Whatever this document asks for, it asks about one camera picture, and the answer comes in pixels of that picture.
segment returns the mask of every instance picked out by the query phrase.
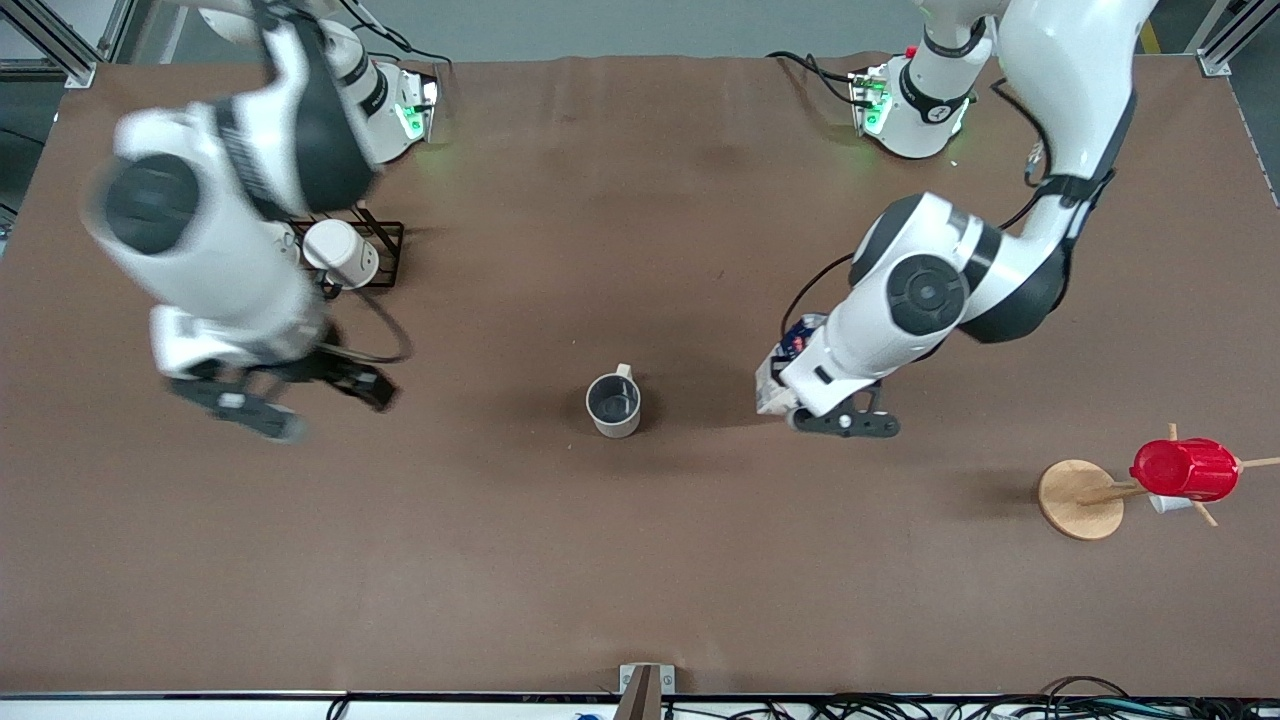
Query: wooden disc base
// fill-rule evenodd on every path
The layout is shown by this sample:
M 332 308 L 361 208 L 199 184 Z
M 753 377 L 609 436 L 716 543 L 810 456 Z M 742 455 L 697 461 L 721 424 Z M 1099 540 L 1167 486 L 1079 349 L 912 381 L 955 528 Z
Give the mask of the wooden disc base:
M 1087 460 L 1062 460 L 1039 482 L 1039 506 L 1044 519 L 1062 534 L 1075 539 L 1102 539 L 1116 532 L 1124 520 L 1124 501 L 1111 500 L 1088 507 L 1078 500 L 1085 491 L 1112 486 L 1111 475 Z

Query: red mug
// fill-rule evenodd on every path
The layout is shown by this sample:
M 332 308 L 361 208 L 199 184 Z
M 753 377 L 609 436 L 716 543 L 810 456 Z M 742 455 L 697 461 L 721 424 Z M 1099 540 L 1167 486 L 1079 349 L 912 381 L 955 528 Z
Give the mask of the red mug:
M 1235 489 L 1240 465 L 1208 438 L 1153 439 L 1138 448 L 1129 475 L 1155 495 L 1212 502 Z

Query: brown tabletop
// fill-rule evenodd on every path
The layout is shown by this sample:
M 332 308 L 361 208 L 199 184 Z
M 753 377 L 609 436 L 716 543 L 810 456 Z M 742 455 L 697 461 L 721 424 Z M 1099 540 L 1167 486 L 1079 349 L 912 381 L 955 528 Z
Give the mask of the brown tabletop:
M 1020 342 L 952 338 L 887 382 L 901 436 L 838 441 L 754 415 L 782 309 L 900 196 L 1010 215 L 1033 132 L 983 92 L 940 156 L 893 159 L 794 70 L 458 65 L 442 143 L 371 200 L 411 228 L 383 296 L 416 341 L 403 393 L 378 415 L 292 389 L 298 446 L 165 392 L 152 300 L 76 211 L 123 113 L 257 73 L 69 92 L 0 261 L 0 689 L 595 691 L 662 660 L 696 692 L 1274 693 L 1280 473 L 1219 529 L 1138 500 L 1082 543 L 1034 503 L 1051 462 L 1123 478 L 1166 421 L 1280 451 L 1280 224 L 1228 82 L 1139 59 L 1062 307 Z M 334 313 L 389 348 L 355 299 Z M 608 441 L 582 395 L 620 361 L 644 424 Z

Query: white cup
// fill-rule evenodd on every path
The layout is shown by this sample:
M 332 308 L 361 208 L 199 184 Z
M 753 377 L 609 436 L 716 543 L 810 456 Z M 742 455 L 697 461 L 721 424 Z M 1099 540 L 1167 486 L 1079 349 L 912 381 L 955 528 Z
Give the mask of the white cup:
M 586 411 L 604 437 L 623 438 L 640 427 L 640 386 L 631 377 L 631 365 L 595 378 L 586 388 Z
M 1192 507 L 1192 501 L 1185 497 L 1167 497 L 1164 495 L 1149 495 L 1148 497 L 1151 498 L 1151 506 L 1161 515 L 1171 510 L 1187 510 Z
M 302 255 L 325 273 L 325 279 L 343 287 L 365 287 L 378 274 L 378 251 L 356 228 L 342 220 L 320 220 L 302 236 Z

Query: gray floor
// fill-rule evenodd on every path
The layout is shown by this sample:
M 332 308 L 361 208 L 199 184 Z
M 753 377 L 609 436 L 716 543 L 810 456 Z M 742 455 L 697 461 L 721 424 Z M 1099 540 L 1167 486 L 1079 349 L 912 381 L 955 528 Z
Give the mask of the gray floor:
M 1212 0 L 1162 0 L 1152 15 L 1164 51 L 1181 51 Z M 900 50 L 918 40 L 906 0 L 367 0 L 378 18 L 422 49 L 460 61 L 564 55 L 760 56 L 772 50 L 837 56 Z M 347 22 L 344 15 L 333 19 Z M 155 3 L 131 32 L 138 63 L 256 61 L 257 51 L 214 35 L 193 10 Z M 392 50 L 367 37 L 370 50 Z M 1280 173 L 1280 22 L 1233 61 L 1231 83 L 1263 164 Z M 44 140 L 58 82 L 0 81 L 0 128 Z M 40 147 L 0 133 L 0 202 L 20 208 Z M 8 213 L 0 209 L 0 251 Z

